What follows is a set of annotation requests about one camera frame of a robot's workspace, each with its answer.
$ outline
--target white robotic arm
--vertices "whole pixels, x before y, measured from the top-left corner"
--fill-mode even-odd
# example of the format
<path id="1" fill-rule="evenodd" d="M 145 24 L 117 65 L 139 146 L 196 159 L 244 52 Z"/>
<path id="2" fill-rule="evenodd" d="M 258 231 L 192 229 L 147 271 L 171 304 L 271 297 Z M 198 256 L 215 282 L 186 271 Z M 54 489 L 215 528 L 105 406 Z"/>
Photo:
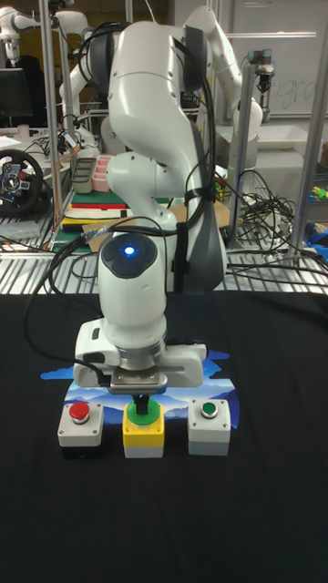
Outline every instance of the white robotic arm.
<path id="1" fill-rule="evenodd" d="M 58 33 L 65 31 L 65 34 L 77 34 L 82 37 L 87 34 L 89 27 L 87 24 L 87 17 L 81 12 L 72 11 L 59 11 L 51 16 L 52 28 Z M 5 8 L 0 8 L 0 40 L 5 43 L 5 51 L 7 58 L 10 59 L 12 66 L 16 66 L 20 60 L 19 52 L 19 38 L 22 33 L 26 33 L 30 30 L 40 28 L 40 20 L 38 16 L 34 14 L 24 15 L 21 12 L 15 10 L 11 6 Z M 82 59 L 82 67 L 87 73 L 87 62 L 86 59 Z M 73 98 L 73 113 L 78 118 L 80 116 L 80 103 L 79 94 L 81 90 L 85 87 L 86 81 L 82 77 L 79 67 L 75 66 L 70 74 L 70 84 Z M 62 98 L 62 111 L 63 118 L 67 113 L 67 104 L 64 99 L 64 86 L 61 85 L 59 89 L 59 94 Z M 81 139 L 83 139 L 85 146 L 90 146 L 93 148 L 92 153 L 96 155 L 98 153 L 97 143 L 92 136 L 92 134 L 87 131 L 84 127 L 80 127 L 79 133 Z"/>
<path id="2" fill-rule="evenodd" d="M 205 32 L 220 82 L 222 86 L 227 82 L 236 134 L 241 73 L 229 41 L 213 13 L 205 10 L 206 15 L 200 10 L 203 17 L 192 16 L 189 23 Z M 165 287 L 174 287 L 172 263 L 175 271 L 181 230 L 173 214 L 155 198 L 181 197 L 186 191 L 194 196 L 189 204 L 191 219 L 182 229 L 188 265 L 185 291 L 212 290 L 222 280 L 226 267 L 213 201 L 205 196 L 212 180 L 206 152 L 201 149 L 199 131 L 179 103 L 185 88 L 185 66 L 183 51 L 179 54 L 181 46 L 173 37 L 181 41 L 185 33 L 186 29 L 153 23 L 131 25 L 120 35 L 111 67 L 109 118 L 130 151 L 110 160 L 108 184 L 133 209 L 138 226 L 137 232 L 129 230 L 127 234 L 118 229 L 99 252 L 99 299 L 104 317 L 82 325 L 76 358 L 97 364 L 114 393 L 155 393 L 162 390 L 161 374 L 170 386 L 197 386 L 202 379 L 203 345 L 166 344 Z M 255 102 L 252 109 L 250 140 L 256 137 L 261 123 L 261 111 Z M 156 221 L 156 229 L 150 221 Z M 148 388 L 149 378 L 155 378 L 154 367 L 157 381 Z M 95 372 L 81 363 L 75 365 L 74 378 L 81 386 L 98 381 Z"/>
<path id="3" fill-rule="evenodd" d="M 238 66 L 229 39 L 223 33 L 215 15 L 207 6 L 196 8 L 190 15 L 185 26 L 200 28 L 206 35 L 212 52 L 213 70 L 217 76 L 224 96 L 228 102 L 233 125 L 232 140 L 229 155 L 228 182 L 233 183 L 234 160 L 236 158 L 239 126 L 239 104 L 241 101 L 241 71 Z M 251 100 L 251 115 L 248 135 L 248 148 L 245 160 L 245 169 L 255 167 L 258 133 L 262 122 L 261 106 L 253 98 Z M 252 190 L 252 176 L 249 174 L 244 181 L 244 189 Z"/>

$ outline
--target black table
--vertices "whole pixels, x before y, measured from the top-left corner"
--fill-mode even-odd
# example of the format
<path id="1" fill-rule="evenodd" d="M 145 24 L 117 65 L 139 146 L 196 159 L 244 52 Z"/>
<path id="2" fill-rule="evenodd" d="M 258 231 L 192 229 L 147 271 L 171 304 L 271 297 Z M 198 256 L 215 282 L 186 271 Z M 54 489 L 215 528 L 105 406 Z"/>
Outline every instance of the black table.
<path id="1" fill-rule="evenodd" d="M 327 581 L 325 296 L 169 297 L 170 336 L 231 355 L 221 374 L 241 420 L 226 458 L 189 456 L 186 422 L 167 422 L 160 460 L 126 460 L 115 426 L 103 457 L 63 459 L 56 430 L 70 382 L 40 380 L 61 363 L 26 344 L 25 305 L 0 301 L 1 583 Z M 73 302 L 38 297 L 31 330 L 71 356 L 86 319 Z"/>

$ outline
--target green object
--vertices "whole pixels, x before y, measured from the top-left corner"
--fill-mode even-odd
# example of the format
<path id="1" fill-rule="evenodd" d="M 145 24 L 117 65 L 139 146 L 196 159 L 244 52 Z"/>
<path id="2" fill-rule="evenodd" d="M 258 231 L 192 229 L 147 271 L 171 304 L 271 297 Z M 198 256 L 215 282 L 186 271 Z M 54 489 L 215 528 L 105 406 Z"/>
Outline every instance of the green object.
<path id="1" fill-rule="evenodd" d="M 125 204 L 114 192 L 96 192 L 89 194 L 75 194 L 71 204 Z"/>
<path id="2" fill-rule="evenodd" d="M 139 415 L 137 413 L 137 406 L 135 403 L 128 405 L 127 415 L 131 423 L 135 425 L 151 425 L 159 419 L 160 409 L 159 404 L 152 399 L 149 399 L 147 415 Z"/>
<path id="3" fill-rule="evenodd" d="M 216 406 L 213 403 L 205 403 L 202 407 L 202 410 L 207 415 L 213 415 L 216 411 Z"/>
<path id="4" fill-rule="evenodd" d="M 325 199 L 325 196 L 326 196 L 326 191 L 325 191 L 325 190 L 323 190 L 323 189 L 319 189 L 319 190 L 318 190 L 318 191 L 315 193 L 315 196 L 316 196 L 318 199 Z"/>
<path id="5" fill-rule="evenodd" d="M 63 247 L 63 245 L 66 245 L 66 243 L 69 243 L 70 241 L 72 241 L 73 239 L 76 239 L 78 236 L 78 232 L 74 231 L 69 231 L 69 230 L 62 230 L 60 229 L 56 235 L 56 239 L 55 239 L 55 243 L 54 243 L 54 247 L 52 251 L 59 251 L 59 249 L 61 249 Z M 80 247 L 79 249 L 77 249 L 75 251 L 75 253 L 91 253 L 91 249 L 89 248 L 88 245 L 86 245 L 85 247 Z"/>

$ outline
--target red push button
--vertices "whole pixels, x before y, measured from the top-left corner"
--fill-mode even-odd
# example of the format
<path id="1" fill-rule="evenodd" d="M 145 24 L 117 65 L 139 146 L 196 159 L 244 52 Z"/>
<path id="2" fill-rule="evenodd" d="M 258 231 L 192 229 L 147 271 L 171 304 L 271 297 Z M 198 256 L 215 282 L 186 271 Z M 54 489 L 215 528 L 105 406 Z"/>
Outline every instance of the red push button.
<path id="1" fill-rule="evenodd" d="M 85 423 L 89 416 L 90 408 L 87 403 L 74 403 L 69 409 L 69 414 L 74 423 Z"/>

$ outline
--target steering wheel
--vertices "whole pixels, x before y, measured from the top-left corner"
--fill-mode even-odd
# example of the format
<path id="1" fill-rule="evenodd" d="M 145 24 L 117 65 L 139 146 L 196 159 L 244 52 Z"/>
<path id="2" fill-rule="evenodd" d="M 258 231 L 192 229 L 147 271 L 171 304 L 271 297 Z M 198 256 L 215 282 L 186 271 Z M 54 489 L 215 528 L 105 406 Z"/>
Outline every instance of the steering wheel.
<path id="1" fill-rule="evenodd" d="M 0 216 L 19 217 L 31 210 L 40 196 L 43 181 L 36 160 L 20 149 L 2 148 L 0 172 Z"/>

